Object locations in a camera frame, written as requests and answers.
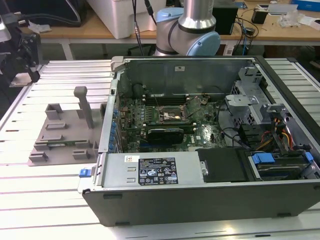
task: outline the yellow cable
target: yellow cable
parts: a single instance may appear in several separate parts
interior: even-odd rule
[[[285,135],[286,138],[288,139],[288,148],[290,149],[291,148],[291,146],[290,146],[290,138],[289,138],[288,134],[286,134],[284,132],[282,132],[282,134]]]
[[[262,145],[260,145],[260,146],[258,146],[258,148],[256,149],[256,150],[259,150],[259,149],[261,149],[261,148],[263,148],[264,146],[266,146],[266,145],[268,145],[269,143],[271,143],[272,142],[272,138],[271,139],[269,139],[268,141],[266,141],[264,144],[262,144]]]

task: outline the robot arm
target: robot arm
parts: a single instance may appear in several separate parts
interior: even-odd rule
[[[213,56],[220,36],[214,31],[214,0],[185,0],[184,9],[165,8],[157,13],[156,56]]]
[[[0,0],[0,81],[22,87],[39,80],[37,66],[42,59],[40,36],[19,29],[19,16],[9,12]]]

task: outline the warning label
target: warning label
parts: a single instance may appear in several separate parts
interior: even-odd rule
[[[178,184],[176,159],[174,157],[139,159],[138,182],[141,186]]]

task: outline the blue drive bracket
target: blue drive bracket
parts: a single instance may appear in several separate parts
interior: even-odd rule
[[[275,159],[271,153],[256,153],[252,156],[254,164],[273,164],[275,163]]]
[[[310,152],[306,152],[305,154],[304,154],[304,157],[307,159],[307,161],[311,164],[312,162],[313,162],[313,160],[314,160],[314,157],[311,155],[311,153]]]
[[[91,169],[81,169],[79,172],[79,178],[91,178]]]

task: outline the white storage box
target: white storage box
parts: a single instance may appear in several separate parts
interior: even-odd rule
[[[166,0],[149,0],[154,13],[166,7]],[[87,0],[104,25],[116,39],[135,33],[132,0]],[[155,31],[154,21],[148,15],[144,0],[136,1],[136,21],[140,32]]]

